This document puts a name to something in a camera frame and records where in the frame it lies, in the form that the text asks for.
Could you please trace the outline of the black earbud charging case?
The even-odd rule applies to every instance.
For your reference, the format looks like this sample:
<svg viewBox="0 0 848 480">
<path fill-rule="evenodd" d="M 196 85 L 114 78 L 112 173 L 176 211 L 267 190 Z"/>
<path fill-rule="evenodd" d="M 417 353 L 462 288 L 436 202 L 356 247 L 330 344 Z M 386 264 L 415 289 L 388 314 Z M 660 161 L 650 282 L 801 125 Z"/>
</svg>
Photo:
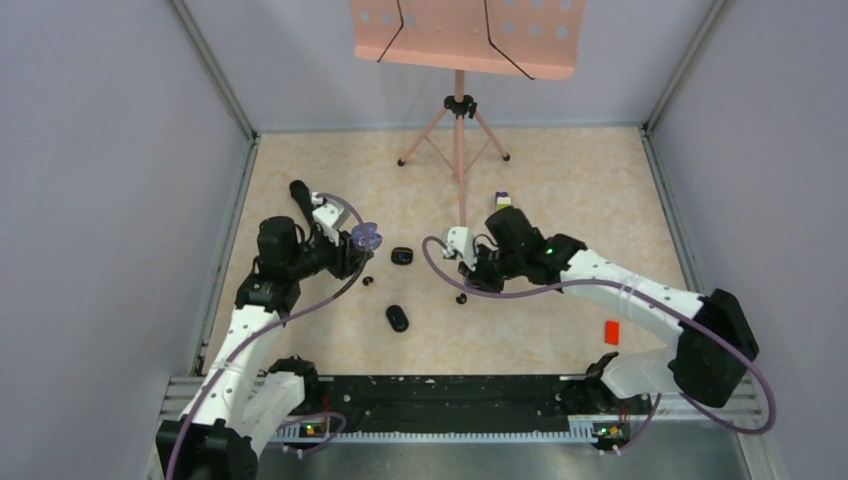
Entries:
<svg viewBox="0 0 848 480">
<path fill-rule="evenodd" d="M 395 265 L 407 266 L 414 260 L 414 251 L 409 247 L 394 247 L 390 252 L 390 261 Z"/>
</svg>

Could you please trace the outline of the grey blue oval case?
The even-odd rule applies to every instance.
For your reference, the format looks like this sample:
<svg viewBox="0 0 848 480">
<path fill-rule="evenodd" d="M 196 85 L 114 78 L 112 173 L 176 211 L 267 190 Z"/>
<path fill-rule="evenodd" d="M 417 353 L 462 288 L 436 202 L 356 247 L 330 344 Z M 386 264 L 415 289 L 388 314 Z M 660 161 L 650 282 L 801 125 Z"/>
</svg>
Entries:
<svg viewBox="0 0 848 480">
<path fill-rule="evenodd" d="M 382 245 L 383 236 L 375 222 L 364 222 L 352 228 L 351 241 L 358 250 L 373 252 Z"/>
</svg>

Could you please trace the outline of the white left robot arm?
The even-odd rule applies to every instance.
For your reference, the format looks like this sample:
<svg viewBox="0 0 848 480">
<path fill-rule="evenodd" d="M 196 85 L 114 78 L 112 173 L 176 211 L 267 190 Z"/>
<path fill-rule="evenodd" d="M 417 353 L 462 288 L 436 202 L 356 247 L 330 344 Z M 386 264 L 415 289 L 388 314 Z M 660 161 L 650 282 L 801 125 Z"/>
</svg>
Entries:
<svg viewBox="0 0 848 480">
<path fill-rule="evenodd" d="M 165 478 L 253 479 L 285 418 L 317 407 L 321 388 L 303 374 L 283 370 L 257 381 L 282 328 L 334 300 L 296 311 L 301 281 L 327 271 L 351 287 L 380 245 L 375 223 L 359 221 L 344 231 L 342 222 L 316 213 L 308 235 L 287 216 L 260 223 L 258 254 L 237 291 L 218 354 L 189 404 L 156 434 Z"/>
</svg>

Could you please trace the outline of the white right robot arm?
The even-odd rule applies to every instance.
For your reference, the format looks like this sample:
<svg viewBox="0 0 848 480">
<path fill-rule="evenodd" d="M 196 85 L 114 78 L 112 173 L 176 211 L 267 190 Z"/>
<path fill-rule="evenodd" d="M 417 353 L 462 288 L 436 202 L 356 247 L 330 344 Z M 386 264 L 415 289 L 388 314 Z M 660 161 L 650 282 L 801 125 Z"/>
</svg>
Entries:
<svg viewBox="0 0 848 480">
<path fill-rule="evenodd" d="M 589 404 L 612 412 L 642 393 L 679 392 L 712 408 L 729 401 L 756 359 L 755 340 L 739 300 L 715 289 L 705 295 L 660 284 L 603 258 L 565 234 L 544 236 L 525 214 L 505 207 L 485 222 L 494 240 L 488 247 L 455 228 L 446 237 L 462 260 L 467 285 L 500 293 L 510 279 L 552 285 L 610 308 L 654 334 L 661 348 L 615 355 L 586 385 Z"/>
</svg>

